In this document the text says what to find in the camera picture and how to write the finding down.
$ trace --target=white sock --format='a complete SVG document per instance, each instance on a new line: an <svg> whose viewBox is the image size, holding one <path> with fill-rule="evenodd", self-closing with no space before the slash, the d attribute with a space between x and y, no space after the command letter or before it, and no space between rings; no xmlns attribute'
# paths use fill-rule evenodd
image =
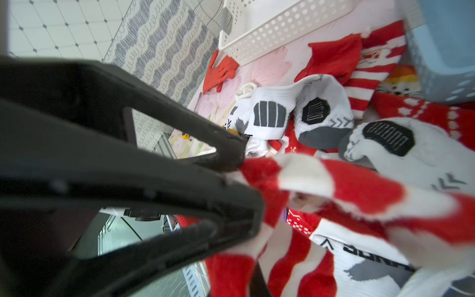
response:
<svg viewBox="0 0 475 297"><path fill-rule="evenodd" d="M307 82L297 97L295 136L303 145L329 150L353 128L353 113L343 86L331 75Z"/></svg>
<svg viewBox="0 0 475 297"><path fill-rule="evenodd" d="M255 83L247 83L242 85L234 94L236 105L231 110L228 120L229 129L244 133L251 116L252 99L254 90L257 89Z"/></svg>
<svg viewBox="0 0 475 297"><path fill-rule="evenodd" d="M389 255L374 254L315 234L310 240L333 254L338 297L396 296L413 275L413 267Z"/></svg>
<svg viewBox="0 0 475 297"><path fill-rule="evenodd" d="M464 266L448 267L446 269L423 267L411 276L397 297L473 296L474 264L473 261L468 260Z"/></svg>
<svg viewBox="0 0 475 297"><path fill-rule="evenodd" d="M340 143L348 161L368 157L381 174L436 191L475 193L475 152L441 128L394 117L364 123Z"/></svg>
<svg viewBox="0 0 475 297"><path fill-rule="evenodd" d="M258 87L251 97L252 110L246 134L265 140L282 138L290 112L295 108L295 98L303 87L303 83Z"/></svg>
<svg viewBox="0 0 475 297"><path fill-rule="evenodd" d="M250 137L246 144L244 156L246 158L261 158L269 152L267 140Z"/></svg>
<svg viewBox="0 0 475 297"><path fill-rule="evenodd" d="M322 77L324 81L333 78L330 75L311 75L289 86L243 85L235 94L237 103L229 116L230 128L235 127L240 133L265 140L282 138L297 96L307 87L315 88L312 82L322 81ZM344 93L342 86L333 80Z"/></svg>

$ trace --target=white cloth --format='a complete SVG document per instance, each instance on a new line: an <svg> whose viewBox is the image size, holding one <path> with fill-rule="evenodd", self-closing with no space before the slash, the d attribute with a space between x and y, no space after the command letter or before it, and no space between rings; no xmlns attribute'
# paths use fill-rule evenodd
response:
<svg viewBox="0 0 475 297"><path fill-rule="evenodd" d="M261 158L269 152L269 144L267 140L250 137L246 144L246 158Z"/></svg>
<svg viewBox="0 0 475 297"><path fill-rule="evenodd" d="M328 106L322 106L321 103L308 106L316 98L321 99ZM306 113L304 112L306 107L313 108L314 111ZM294 113L295 136L297 139L299 139L302 132L311 131L322 126L338 129L353 128L354 118L348 96L343 86L331 75L321 75L318 80L305 86L297 97Z"/></svg>
<svg viewBox="0 0 475 297"><path fill-rule="evenodd" d="M340 112L343 105L335 103L331 104L334 108L332 115L341 114L353 120L350 103L343 87L331 75L315 74L289 86L257 87L253 83L243 85L235 93L236 106L228 118L230 128L260 139L280 139L285 133L289 114L295 108L297 98L306 98L307 102L315 99L310 96L323 96L338 102L346 100L347 104L344 106L347 107L349 114Z"/></svg>
<svg viewBox="0 0 475 297"><path fill-rule="evenodd" d="M369 139L366 133L380 135L389 145L400 150L410 143L406 135L384 123L390 121L412 131L414 144L404 156L390 152L377 140ZM374 168L384 176L396 181L436 191L465 191L475 193L475 152L460 142L448 137L441 128L416 119L397 117L364 123L356 127L344 150L344 157L355 161L368 157Z"/></svg>

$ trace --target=red sock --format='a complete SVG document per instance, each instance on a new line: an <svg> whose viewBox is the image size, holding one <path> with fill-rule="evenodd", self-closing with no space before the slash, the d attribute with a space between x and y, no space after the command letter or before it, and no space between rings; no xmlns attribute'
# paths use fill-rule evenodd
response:
<svg viewBox="0 0 475 297"><path fill-rule="evenodd" d="M411 117L439 126L451 138L475 151L474 110L379 92L374 93L371 104L381 118Z"/></svg>
<svg viewBox="0 0 475 297"><path fill-rule="evenodd" d="M345 87L355 119L362 119L374 90L388 77L406 48L404 24L401 20L394 22L367 38L351 34L309 46L312 57L295 81L312 74L335 76Z"/></svg>
<svg viewBox="0 0 475 297"><path fill-rule="evenodd" d="M314 156L317 152L316 149L310 148L298 142L297 137L295 136L295 125L293 120L289 120L287 129L285 130L284 137L287 137L288 146L285 148L285 153L302 153L309 156ZM282 148L282 143L279 140L269 140L270 146L276 151Z"/></svg>

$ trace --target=perforated basket wall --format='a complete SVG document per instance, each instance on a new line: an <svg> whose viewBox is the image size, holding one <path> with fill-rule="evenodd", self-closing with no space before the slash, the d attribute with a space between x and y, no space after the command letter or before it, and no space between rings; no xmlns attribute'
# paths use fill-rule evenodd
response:
<svg viewBox="0 0 475 297"><path fill-rule="evenodd" d="M224 8L228 9L232 16L232 30L230 34L223 30L220 32L219 50L225 51L240 65L247 64L344 16L359 2L359 0L225 0ZM248 29L250 23L256 26Z"/></svg>
<svg viewBox="0 0 475 297"><path fill-rule="evenodd" d="M426 100L448 105L475 100L474 71L450 75L437 73L427 66L412 31L407 31L406 37Z"/></svg>

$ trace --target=pile of socks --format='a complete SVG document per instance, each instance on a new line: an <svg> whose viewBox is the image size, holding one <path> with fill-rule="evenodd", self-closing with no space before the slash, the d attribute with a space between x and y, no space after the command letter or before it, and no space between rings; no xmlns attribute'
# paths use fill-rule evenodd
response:
<svg viewBox="0 0 475 297"><path fill-rule="evenodd" d="M236 92L247 157L276 155L232 175L268 209L255 239L207 260L211 296L248 296L256 263L275 297L475 293L475 111L390 94L414 81L406 68L374 93L405 49L402 21L309 46L294 84ZM355 126L370 101L376 120Z"/></svg>
<svg viewBox="0 0 475 297"><path fill-rule="evenodd" d="M256 263L275 297L437 297L473 273L474 196L299 154L247 159L229 178L259 190L267 207L255 238L206 259L212 297L249 296ZM286 206L368 241L309 235L298 215L292 228L280 219Z"/></svg>
<svg viewBox="0 0 475 297"><path fill-rule="evenodd" d="M292 116L300 144L338 148L376 86L399 61L405 48L403 24L395 22L365 38L351 34L309 46L312 57L292 85L258 87L250 82L236 92L228 119L230 129L251 137L247 157L266 155L269 147L262 140L281 139Z"/></svg>

